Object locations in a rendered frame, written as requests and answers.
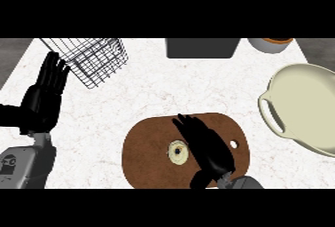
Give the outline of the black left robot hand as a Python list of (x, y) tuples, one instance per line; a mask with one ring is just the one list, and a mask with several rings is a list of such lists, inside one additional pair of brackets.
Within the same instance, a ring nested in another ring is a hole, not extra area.
[(56, 126), (63, 87), (70, 67), (50, 51), (39, 67), (35, 83), (29, 86), (19, 106), (0, 104), (0, 127), (19, 128), (19, 134), (50, 132)]

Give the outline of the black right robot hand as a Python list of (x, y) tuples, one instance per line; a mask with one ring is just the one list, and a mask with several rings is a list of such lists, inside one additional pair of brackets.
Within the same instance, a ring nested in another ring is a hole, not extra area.
[(190, 180), (191, 189), (205, 189), (211, 181), (218, 181), (236, 171), (234, 158), (224, 140), (202, 120), (178, 114), (172, 123), (187, 142), (200, 170)]

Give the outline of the pale cupcake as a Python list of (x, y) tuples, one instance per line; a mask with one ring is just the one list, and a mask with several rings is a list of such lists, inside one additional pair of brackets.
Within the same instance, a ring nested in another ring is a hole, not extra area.
[(188, 159), (188, 147), (181, 140), (174, 140), (166, 149), (166, 156), (175, 165), (183, 165)]

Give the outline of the brown wooden cutting board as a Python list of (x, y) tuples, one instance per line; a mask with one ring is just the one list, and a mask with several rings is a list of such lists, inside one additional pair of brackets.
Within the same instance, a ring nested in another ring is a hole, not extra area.
[[(221, 113), (197, 113), (191, 117), (202, 120), (228, 146), (234, 157), (234, 179), (247, 172), (247, 140), (234, 120)], [(180, 140), (185, 142), (171, 119), (175, 116), (147, 118), (135, 123), (122, 143), (121, 166), (125, 179), (138, 189), (187, 189), (194, 173), (200, 170), (188, 153), (181, 165), (168, 158), (168, 146)]]

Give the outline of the dark grey appliance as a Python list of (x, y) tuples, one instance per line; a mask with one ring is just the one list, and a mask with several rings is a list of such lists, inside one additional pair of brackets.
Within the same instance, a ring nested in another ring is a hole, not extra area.
[(239, 38), (166, 38), (169, 59), (230, 59)]

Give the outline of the grey cup with orange top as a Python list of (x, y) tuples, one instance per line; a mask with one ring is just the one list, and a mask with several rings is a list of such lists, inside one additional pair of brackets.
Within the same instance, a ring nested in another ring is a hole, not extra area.
[(249, 38), (252, 47), (264, 53), (280, 53), (292, 42), (292, 38)]

